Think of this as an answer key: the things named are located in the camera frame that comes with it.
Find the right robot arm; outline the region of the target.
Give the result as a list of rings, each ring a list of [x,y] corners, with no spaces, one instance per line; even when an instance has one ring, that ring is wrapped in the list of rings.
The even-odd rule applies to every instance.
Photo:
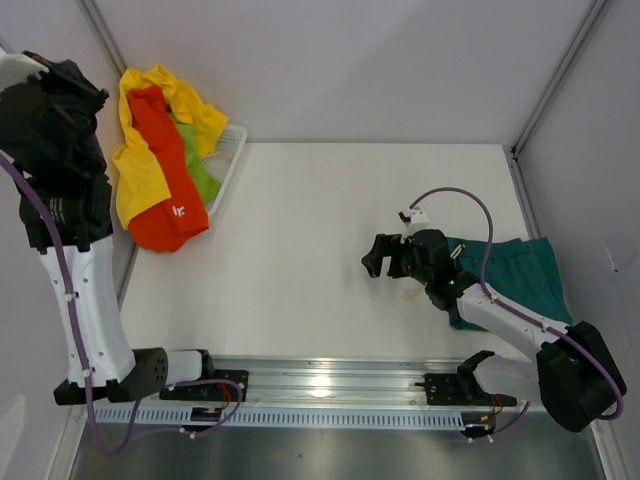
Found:
[[[372,278],[386,274],[416,281],[437,309],[482,327],[521,353],[508,359],[482,350],[461,363],[456,389],[464,401],[505,395],[538,403],[572,432],[622,413],[627,387],[599,330],[587,322],[568,326],[540,316],[499,294],[456,264],[441,231],[379,234],[361,263]]]

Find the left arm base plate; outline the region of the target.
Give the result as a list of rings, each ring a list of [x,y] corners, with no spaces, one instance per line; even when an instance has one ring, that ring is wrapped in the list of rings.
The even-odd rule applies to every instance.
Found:
[[[214,369],[201,379],[163,388],[159,398],[166,401],[245,402],[248,386],[247,370]]]

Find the teal green shorts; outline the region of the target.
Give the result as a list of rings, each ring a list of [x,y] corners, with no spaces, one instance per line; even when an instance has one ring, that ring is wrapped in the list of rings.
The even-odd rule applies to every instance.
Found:
[[[455,237],[447,238],[450,257],[459,272],[439,285],[424,285],[425,292],[436,308],[449,314],[449,324],[457,330],[480,331],[459,314],[456,300],[463,291],[479,283],[480,275],[500,295],[506,296],[541,316],[567,325],[573,323],[564,299],[564,292],[553,248],[546,238],[519,238],[491,245],[484,257],[487,243]]]

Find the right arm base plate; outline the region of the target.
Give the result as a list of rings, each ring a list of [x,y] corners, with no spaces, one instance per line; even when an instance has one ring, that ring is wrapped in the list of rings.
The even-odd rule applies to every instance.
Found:
[[[515,407],[514,397],[499,394],[492,396],[481,389],[472,376],[457,373],[427,373],[421,382],[416,382],[432,406],[505,406]]]

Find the orange shorts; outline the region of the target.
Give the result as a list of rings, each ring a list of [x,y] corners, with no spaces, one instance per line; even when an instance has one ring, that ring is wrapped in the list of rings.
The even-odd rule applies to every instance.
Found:
[[[134,128],[162,171],[168,197],[134,217],[129,230],[138,246],[156,253],[179,250],[209,228],[209,217],[187,170],[184,142],[158,86],[127,94]]]

